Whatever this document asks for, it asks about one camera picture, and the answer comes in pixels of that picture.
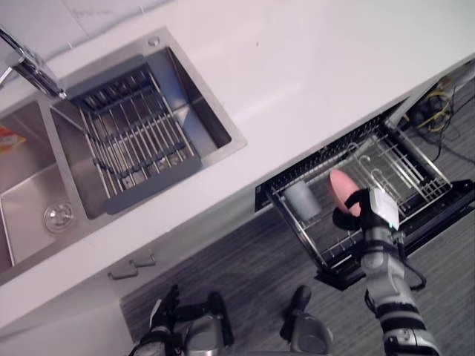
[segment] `dish drying rack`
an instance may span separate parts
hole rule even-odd
[[[337,289],[345,289],[364,276],[356,257],[363,234],[361,230],[342,231],[333,225],[335,203],[328,184],[332,169],[348,174],[360,188],[384,189],[398,204],[400,230],[412,225],[417,217],[424,222],[433,218],[421,214],[452,192],[453,184],[447,177],[404,132],[388,128],[383,119],[379,116],[370,120],[256,189],[256,210],[271,202],[317,265],[316,278]],[[283,195],[300,180],[322,207],[307,221],[298,217]],[[414,242],[410,232],[406,232],[406,246]],[[420,231],[419,235],[419,242],[428,238]]]
[[[147,65],[72,102],[80,111],[109,214],[201,168],[199,155]]]

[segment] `faucet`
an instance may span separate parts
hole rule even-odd
[[[58,86],[53,79],[51,70],[46,66],[40,56],[16,41],[16,39],[1,26],[0,37],[16,52],[12,58],[8,59],[8,63],[12,63],[12,65],[9,65],[6,71],[0,75],[0,88],[5,79],[15,71],[47,96],[53,98],[60,97],[62,99],[66,98],[66,92]]]

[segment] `pink object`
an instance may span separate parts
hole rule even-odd
[[[359,190],[359,187],[356,185],[356,183],[353,182],[353,180],[347,176],[346,173],[340,171],[339,169],[334,169],[330,172],[329,181],[330,193],[335,200],[336,206],[338,206],[338,208],[344,213],[351,213],[355,217],[359,216],[361,213],[359,204],[355,204],[350,209],[348,209],[344,204],[351,194]]]

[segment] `gray carpet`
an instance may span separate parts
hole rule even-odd
[[[466,85],[455,110],[474,94]],[[455,115],[444,142],[475,159],[475,100]],[[437,147],[414,141],[434,158]],[[436,161],[449,179],[475,179],[475,166],[443,149]],[[411,256],[427,288],[416,293],[423,318],[445,355],[475,355],[475,213],[470,213]],[[335,355],[383,355],[381,329],[363,301],[361,281],[340,292],[313,279],[315,267],[275,211],[245,224],[122,301],[133,339],[147,331],[157,297],[178,283],[182,304],[196,303],[211,290],[223,295],[234,328],[230,350],[285,350],[279,338],[280,311],[295,288],[313,292],[308,311],[332,330]]]

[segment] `pull-out drawer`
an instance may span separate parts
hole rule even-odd
[[[400,231],[406,254],[411,254],[442,229],[470,211],[474,182],[451,182],[411,141],[405,132],[385,124],[390,110],[256,188],[255,209],[270,202],[301,241],[318,267],[317,279],[337,289],[360,280],[361,231],[342,231],[333,225],[335,203],[329,190],[332,169],[350,176],[359,188],[384,189],[398,204]],[[285,191],[304,181],[320,210],[302,217]]]

